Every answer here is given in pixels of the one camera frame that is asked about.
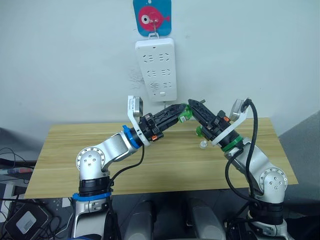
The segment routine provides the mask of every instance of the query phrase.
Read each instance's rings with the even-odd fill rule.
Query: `hanging tag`
[[[171,33],[171,0],[133,0],[133,8],[142,36],[148,37],[155,32],[154,28],[159,36]]]

